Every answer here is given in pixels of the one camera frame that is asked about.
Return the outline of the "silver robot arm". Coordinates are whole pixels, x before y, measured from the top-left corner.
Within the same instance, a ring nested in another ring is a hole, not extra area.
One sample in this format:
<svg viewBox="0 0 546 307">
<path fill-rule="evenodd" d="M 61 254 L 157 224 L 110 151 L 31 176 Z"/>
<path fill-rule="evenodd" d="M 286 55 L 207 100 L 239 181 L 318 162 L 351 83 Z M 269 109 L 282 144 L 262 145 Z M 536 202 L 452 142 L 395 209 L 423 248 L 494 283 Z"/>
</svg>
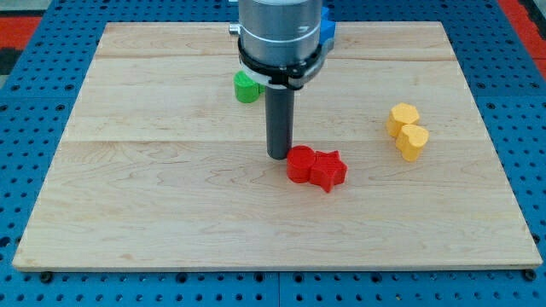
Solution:
<svg viewBox="0 0 546 307">
<path fill-rule="evenodd" d="M 319 0 L 240 0 L 239 61 L 245 74 L 274 90 L 300 90 L 334 48 L 335 23 Z"/>
</svg>

